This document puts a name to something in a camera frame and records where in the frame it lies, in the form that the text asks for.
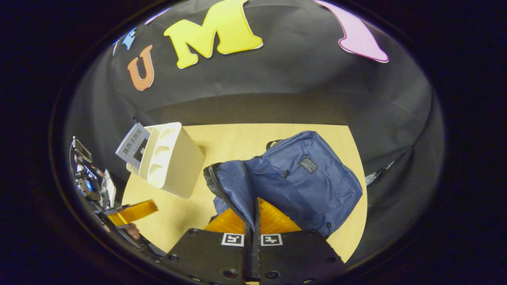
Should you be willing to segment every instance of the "blue backpack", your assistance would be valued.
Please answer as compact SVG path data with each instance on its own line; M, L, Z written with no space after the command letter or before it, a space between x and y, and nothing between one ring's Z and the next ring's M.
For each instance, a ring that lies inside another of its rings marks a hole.
M347 219L363 194L354 173L314 131L280 140L250 160L233 160L204 169L218 214L231 208L254 228L260 197L300 228L329 236Z

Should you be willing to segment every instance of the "white plastic container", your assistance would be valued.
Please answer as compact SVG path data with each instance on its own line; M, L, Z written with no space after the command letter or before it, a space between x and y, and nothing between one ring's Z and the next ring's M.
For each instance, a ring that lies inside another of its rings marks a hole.
M192 195L204 164L202 150L181 123L148 126L150 133L139 170L127 169L154 187L183 199Z

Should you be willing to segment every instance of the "yellow letter m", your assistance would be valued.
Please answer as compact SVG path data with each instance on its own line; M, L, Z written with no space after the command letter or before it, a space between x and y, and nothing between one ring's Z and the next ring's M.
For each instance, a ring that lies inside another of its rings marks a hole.
M213 53L215 33L219 34L220 44L217 50L222 54L258 49L262 39L252 33L245 18L243 3L247 0L224 0L209 8L202 26L187 20L181 20L165 30L164 35L171 37L178 55L176 65L185 68L197 63L199 57L190 52L192 46L206 58Z

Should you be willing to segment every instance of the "table top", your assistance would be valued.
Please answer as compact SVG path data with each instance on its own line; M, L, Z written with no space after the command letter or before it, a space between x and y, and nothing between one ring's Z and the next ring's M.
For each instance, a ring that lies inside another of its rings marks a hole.
M347 126L313 124L223 124L183 127L202 149L206 159L203 168L217 162L248 160L266 151L266 143L291 137L299 132L316 131L354 172L363 195L356 207L327 242L346 262L356 249L365 228L367 194L363 165ZM189 199L181 199L157 189L145 180L131 174L122 204L134 204L153 199L158 211L136 221L145 238L160 249L169 252L189 228L204 228L216 215L213 204L215 195L200 175Z

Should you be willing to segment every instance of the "book cover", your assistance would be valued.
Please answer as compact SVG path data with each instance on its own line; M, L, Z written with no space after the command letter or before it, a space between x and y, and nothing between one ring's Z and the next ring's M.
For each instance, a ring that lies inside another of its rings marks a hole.
M139 169L148 138L150 138L150 133L141 123L137 123L130 129L115 153L121 159Z

